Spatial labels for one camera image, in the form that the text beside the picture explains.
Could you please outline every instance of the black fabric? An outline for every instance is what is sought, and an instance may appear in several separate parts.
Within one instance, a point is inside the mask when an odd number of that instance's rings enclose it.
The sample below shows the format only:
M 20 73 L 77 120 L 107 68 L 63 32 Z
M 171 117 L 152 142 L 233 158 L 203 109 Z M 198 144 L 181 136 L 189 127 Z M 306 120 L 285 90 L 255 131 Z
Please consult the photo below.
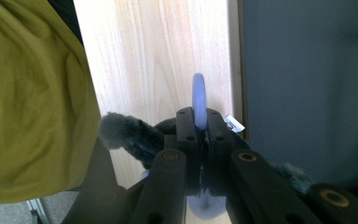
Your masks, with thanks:
M 76 10 L 73 0 L 48 0 L 51 6 L 56 10 L 57 14 L 71 29 L 72 33 L 83 44 L 79 23 L 77 21 Z

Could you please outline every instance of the wooden table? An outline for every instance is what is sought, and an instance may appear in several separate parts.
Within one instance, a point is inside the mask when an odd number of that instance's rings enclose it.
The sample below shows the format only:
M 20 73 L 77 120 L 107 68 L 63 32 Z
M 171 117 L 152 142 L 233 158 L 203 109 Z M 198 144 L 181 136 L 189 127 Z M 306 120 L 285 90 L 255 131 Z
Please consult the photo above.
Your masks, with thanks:
M 192 77 L 205 77 L 207 106 L 242 120 L 236 0 L 75 0 L 101 115 L 132 115 L 154 125 L 191 106 Z M 111 150 L 117 182 L 144 170 Z M 204 223 L 187 212 L 187 223 Z M 229 223 L 227 214 L 206 223 Z

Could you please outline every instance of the mustard yellow blanket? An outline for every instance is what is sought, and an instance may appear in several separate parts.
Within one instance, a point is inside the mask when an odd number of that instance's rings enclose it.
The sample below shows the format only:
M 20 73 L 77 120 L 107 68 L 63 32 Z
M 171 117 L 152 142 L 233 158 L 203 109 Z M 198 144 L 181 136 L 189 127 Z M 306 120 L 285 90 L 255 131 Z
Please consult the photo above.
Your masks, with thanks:
M 84 49 L 50 4 L 0 1 L 0 203 L 80 185 L 99 118 Z

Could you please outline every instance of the wooden board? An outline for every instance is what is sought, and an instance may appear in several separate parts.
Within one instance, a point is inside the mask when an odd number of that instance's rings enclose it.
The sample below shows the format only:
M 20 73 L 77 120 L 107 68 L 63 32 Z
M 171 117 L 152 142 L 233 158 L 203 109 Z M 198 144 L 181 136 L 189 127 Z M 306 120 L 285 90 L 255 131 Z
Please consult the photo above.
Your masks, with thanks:
M 237 1 L 75 5 L 102 116 L 114 111 L 152 125 L 173 118 L 191 106 L 192 77 L 202 73 L 207 106 L 242 119 Z M 124 150 L 111 155 L 118 184 L 129 188 L 142 166 Z

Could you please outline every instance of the light wood surface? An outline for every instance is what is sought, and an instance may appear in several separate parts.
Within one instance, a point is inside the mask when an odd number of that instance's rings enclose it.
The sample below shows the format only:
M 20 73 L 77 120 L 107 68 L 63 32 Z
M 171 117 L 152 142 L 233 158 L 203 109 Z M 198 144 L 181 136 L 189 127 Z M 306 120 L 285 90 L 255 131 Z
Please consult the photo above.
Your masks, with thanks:
M 75 5 L 102 116 L 115 111 L 152 125 L 173 118 L 191 106 L 192 77 L 202 73 L 207 106 L 242 119 L 236 0 Z M 111 155 L 119 185 L 139 181 L 139 162 L 122 149 Z

